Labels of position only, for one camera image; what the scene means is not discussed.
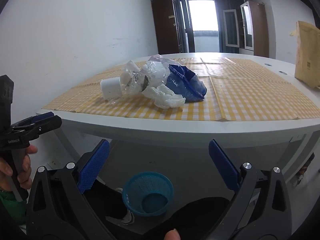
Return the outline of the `person's left hand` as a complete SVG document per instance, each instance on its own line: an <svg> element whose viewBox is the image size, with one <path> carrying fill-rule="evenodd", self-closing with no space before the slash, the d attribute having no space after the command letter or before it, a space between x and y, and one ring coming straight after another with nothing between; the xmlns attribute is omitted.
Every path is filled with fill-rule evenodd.
<svg viewBox="0 0 320 240"><path fill-rule="evenodd" d="M28 190L32 186L32 179L31 179L31 161L30 161L30 154L37 153L38 149L34 145L30 145L28 148L25 149L25 156L22 163L22 172L17 176L17 180L20 183L21 188ZM6 176L12 176L13 171L10 165L1 158L0 160L0 171L1 171L1 181L0 187L2 191L10 192L12 191L9 182Z"/></svg>

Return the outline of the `person's right hand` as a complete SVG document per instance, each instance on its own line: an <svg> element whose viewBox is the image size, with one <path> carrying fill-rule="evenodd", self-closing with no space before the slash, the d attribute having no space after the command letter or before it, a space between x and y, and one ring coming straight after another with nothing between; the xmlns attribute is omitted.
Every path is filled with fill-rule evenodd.
<svg viewBox="0 0 320 240"><path fill-rule="evenodd" d="M180 235L176 229L170 230L166 233L164 240L180 240Z"/></svg>

